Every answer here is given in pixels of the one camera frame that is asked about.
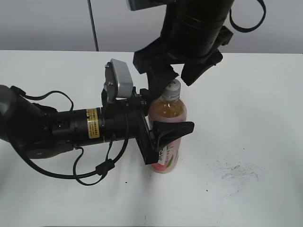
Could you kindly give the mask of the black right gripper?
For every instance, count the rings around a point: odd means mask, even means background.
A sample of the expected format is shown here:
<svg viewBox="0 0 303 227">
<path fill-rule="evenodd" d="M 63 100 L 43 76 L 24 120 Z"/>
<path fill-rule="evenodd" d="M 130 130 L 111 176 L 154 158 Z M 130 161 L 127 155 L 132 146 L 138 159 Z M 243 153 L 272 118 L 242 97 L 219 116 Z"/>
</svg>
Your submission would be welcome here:
<svg viewBox="0 0 303 227">
<path fill-rule="evenodd" d="M 185 41 L 178 37 L 181 43 L 175 47 L 169 46 L 172 42 L 159 37 L 134 53 L 133 65 L 140 74 L 147 73 L 148 90 L 153 100 L 158 99 L 178 77 L 170 65 L 184 64 L 181 79 L 187 86 L 191 86 L 204 72 L 223 59 L 218 48 L 227 45 L 232 36 L 233 33 L 222 26 L 215 39 L 205 47 L 194 43 L 199 40 L 198 36 L 188 35 Z"/>
</svg>

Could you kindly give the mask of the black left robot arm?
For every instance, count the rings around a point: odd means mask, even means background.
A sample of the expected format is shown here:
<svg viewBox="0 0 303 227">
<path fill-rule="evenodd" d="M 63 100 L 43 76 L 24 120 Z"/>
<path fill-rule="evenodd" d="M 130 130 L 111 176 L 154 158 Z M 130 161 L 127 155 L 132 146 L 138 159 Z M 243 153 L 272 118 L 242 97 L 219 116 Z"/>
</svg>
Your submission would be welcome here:
<svg viewBox="0 0 303 227">
<path fill-rule="evenodd" d="M 37 97 L 26 96 L 17 87 L 0 87 L 0 113 L 4 124 L 0 138 L 13 139 L 30 159 L 44 159 L 75 147 L 136 139 L 145 164 L 158 161 L 169 143 L 192 133 L 193 122 L 146 122 L 151 104 L 148 91 L 132 93 L 129 99 L 110 100 L 101 94 L 102 106 L 59 112 L 40 105 Z"/>
</svg>

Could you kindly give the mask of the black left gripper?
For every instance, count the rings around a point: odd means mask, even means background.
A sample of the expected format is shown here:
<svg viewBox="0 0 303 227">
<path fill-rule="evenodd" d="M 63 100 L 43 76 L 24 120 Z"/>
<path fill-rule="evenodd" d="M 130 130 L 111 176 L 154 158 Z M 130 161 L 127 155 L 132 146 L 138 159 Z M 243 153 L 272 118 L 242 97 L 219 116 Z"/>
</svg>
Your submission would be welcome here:
<svg viewBox="0 0 303 227">
<path fill-rule="evenodd" d="M 114 103 L 108 103 L 107 94 L 102 90 L 101 120 L 104 138 L 124 141 L 117 157 L 113 159 L 115 163 L 124 154 L 130 139 L 136 139 L 144 163 L 151 165 L 158 162 L 161 149 L 193 132 L 193 122 L 154 121 L 153 137 L 145 117 L 156 99 L 158 98 L 148 89 L 142 88 L 138 94 L 136 87 L 133 87 L 130 98 L 116 99 Z"/>
</svg>

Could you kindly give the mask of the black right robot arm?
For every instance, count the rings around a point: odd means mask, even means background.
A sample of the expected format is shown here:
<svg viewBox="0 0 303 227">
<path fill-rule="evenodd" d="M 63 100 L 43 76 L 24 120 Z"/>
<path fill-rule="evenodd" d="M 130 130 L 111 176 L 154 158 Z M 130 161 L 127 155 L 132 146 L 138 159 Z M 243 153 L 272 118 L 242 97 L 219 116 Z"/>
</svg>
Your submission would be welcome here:
<svg viewBox="0 0 303 227">
<path fill-rule="evenodd" d="M 178 76 L 173 65 L 184 65 L 180 76 L 191 86 L 223 59 L 218 48 L 233 36 L 223 25 L 233 1 L 149 0 L 148 4 L 166 5 L 163 26 L 156 40 L 134 53 L 133 64 L 148 79 L 148 88 L 140 94 L 154 100 Z"/>
</svg>

